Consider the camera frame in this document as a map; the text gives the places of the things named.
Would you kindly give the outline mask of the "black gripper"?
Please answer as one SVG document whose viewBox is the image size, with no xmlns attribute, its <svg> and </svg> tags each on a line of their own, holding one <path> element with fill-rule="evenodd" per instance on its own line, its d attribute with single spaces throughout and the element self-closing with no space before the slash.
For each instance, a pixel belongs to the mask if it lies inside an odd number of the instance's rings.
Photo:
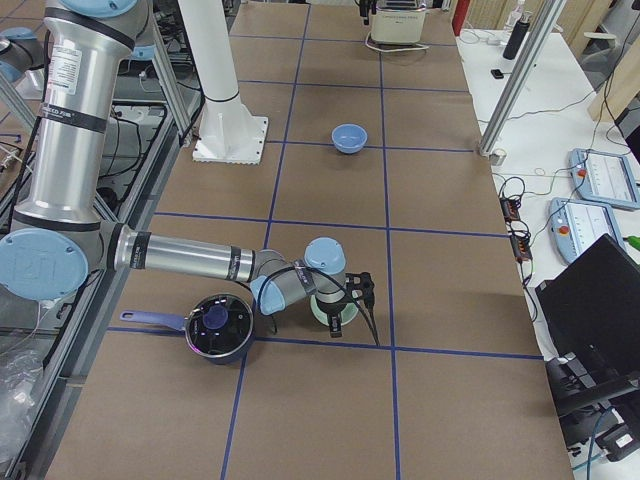
<svg viewBox="0 0 640 480">
<path fill-rule="evenodd" d="M 320 300 L 317 296 L 315 297 L 320 310 L 327 315 L 330 336 L 332 338 L 341 338 L 342 337 L 341 312 L 347 304 L 342 300 L 334 303 L 327 303 Z"/>
</svg>

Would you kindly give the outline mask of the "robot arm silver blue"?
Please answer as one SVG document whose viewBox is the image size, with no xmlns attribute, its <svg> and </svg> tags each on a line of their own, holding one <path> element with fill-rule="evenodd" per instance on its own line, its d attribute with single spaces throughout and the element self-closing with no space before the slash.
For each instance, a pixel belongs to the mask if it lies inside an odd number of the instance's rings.
<svg viewBox="0 0 640 480">
<path fill-rule="evenodd" d="M 43 67 L 44 49 L 31 29 L 11 27 L 1 32 L 1 74 L 8 82 Z"/>
<path fill-rule="evenodd" d="M 54 44 L 28 196 L 12 210 L 1 241 L 1 283 L 30 300 L 63 298 L 94 270 L 158 269 L 246 282 L 261 313 L 311 298 L 332 337 L 342 333 L 352 295 L 341 245 L 321 237 L 302 259 L 134 231 L 94 209 L 119 65 L 156 33 L 148 1 L 50 1 Z"/>
</svg>

